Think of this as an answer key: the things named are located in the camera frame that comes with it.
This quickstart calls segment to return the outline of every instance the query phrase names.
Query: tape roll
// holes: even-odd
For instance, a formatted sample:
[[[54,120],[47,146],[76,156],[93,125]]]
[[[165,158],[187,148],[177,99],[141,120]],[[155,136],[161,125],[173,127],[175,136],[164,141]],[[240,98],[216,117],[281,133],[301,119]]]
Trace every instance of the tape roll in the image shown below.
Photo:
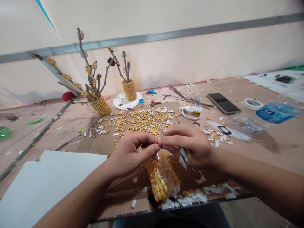
[[[261,107],[263,107],[263,103],[258,101],[258,100],[254,100],[251,98],[245,99],[242,102],[242,105],[245,108],[251,109],[251,110],[259,110]]]

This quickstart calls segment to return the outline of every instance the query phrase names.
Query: white plate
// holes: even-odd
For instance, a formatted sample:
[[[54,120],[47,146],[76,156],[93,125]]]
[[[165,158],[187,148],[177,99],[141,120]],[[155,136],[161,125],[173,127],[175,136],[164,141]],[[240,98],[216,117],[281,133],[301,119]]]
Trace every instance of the white plate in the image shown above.
[[[137,98],[134,101],[128,101],[125,93],[121,93],[117,95],[117,97],[115,97],[113,100],[114,107],[121,110],[134,108],[138,104],[139,100],[143,98],[143,96],[139,92],[136,92],[136,94],[137,94]]]

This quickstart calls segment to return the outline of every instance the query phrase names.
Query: black smartphone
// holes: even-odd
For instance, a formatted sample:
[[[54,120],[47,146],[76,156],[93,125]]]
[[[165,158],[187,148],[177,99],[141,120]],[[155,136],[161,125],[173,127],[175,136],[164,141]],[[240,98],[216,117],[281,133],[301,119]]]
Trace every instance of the black smartphone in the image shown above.
[[[220,93],[210,93],[207,97],[224,113],[233,114],[236,112],[241,112],[241,110],[236,107],[231,101],[224,97]]]

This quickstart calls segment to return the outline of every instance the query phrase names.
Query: white wall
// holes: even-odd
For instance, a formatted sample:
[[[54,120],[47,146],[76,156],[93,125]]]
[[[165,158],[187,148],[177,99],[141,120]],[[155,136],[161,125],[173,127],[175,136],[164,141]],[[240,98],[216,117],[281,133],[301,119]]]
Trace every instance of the white wall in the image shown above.
[[[59,36],[34,0],[0,2],[0,54],[303,12],[297,0],[42,0]],[[131,62],[136,88],[146,89],[244,75],[303,64],[304,22],[115,47]],[[88,51],[104,76],[107,49]],[[85,61],[78,53],[54,57],[62,72],[84,85]],[[68,91],[38,60],[0,64],[0,108],[60,97]],[[110,68],[103,95],[122,91]]]

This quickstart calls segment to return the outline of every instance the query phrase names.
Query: blue label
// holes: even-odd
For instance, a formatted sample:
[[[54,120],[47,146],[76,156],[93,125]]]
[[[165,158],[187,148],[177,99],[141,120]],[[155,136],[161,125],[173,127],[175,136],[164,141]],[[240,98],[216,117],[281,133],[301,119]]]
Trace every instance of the blue label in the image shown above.
[[[270,102],[269,104],[262,107],[256,112],[256,114],[263,120],[280,124],[292,117],[300,114],[295,107],[290,105],[280,103],[280,102]]]

